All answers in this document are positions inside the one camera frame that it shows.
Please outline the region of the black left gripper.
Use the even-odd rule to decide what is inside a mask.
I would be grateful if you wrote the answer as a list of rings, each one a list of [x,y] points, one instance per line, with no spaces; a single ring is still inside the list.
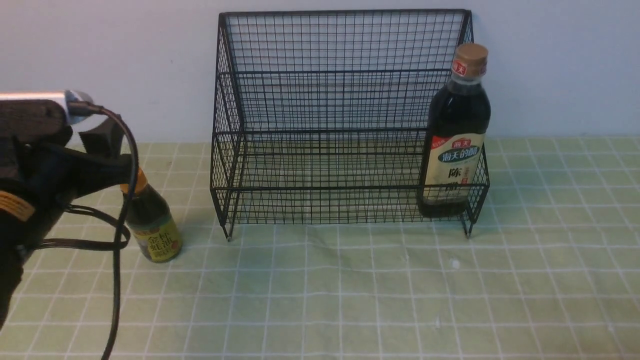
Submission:
[[[74,205],[109,187],[135,184],[135,139],[119,114],[81,101],[70,111],[89,116],[66,125],[61,107],[46,100],[1,102],[1,249],[119,251],[129,243],[124,219]],[[111,242],[46,239],[62,214],[85,214],[115,228]]]

